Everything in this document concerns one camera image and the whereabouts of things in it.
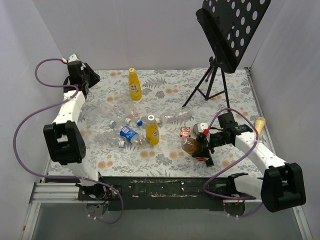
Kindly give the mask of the brown tea bottle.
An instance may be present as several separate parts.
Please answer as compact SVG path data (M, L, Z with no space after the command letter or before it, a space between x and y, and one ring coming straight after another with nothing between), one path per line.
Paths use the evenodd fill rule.
M206 156L199 156L199 152L202 150L201 143L191 137L180 138L181 148L188 153L191 157L198 161L205 162L209 158Z

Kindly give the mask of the yellow honey pomelo bottle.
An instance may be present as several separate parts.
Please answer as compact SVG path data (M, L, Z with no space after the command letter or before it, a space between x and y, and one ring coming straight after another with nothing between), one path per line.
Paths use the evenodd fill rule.
M156 118L153 121L147 119L145 131L147 142L152 146L157 145L160 141L160 134Z

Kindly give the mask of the white green pomelo cap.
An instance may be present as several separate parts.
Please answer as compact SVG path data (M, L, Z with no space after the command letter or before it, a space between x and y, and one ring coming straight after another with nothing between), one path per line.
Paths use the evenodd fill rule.
M154 120L155 120L155 116L154 116L154 115L149 115L149 116L147 117L147 119L148 119L149 121L154 121Z

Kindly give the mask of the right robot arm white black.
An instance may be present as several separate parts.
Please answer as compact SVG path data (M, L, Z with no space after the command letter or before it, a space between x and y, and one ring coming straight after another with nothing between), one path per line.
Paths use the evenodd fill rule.
M232 144L244 153L263 174L263 178L254 178L247 173L232 174L227 178L225 194L210 191L212 176L203 185L206 194L228 199L259 199L272 213L302 206L306 203L306 192L302 168L297 163L288 163L259 142L261 129L255 125L239 125L231 112L219 115L220 131L210 133L210 126L197 123L193 130L200 148L192 157L204 161L207 166L213 165L212 154L216 147Z

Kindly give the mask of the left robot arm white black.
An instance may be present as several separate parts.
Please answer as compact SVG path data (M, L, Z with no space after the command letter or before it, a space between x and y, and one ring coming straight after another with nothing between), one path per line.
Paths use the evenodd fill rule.
M43 127L43 134L50 158L66 167L76 177L77 186L87 196L95 200L106 197L106 187L95 181L102 179L100 173L85 161L86 144L77 122L90 88L100 81L100 76L86 63L72 54L66 61L69 76L63 82L63 99L56 118Z

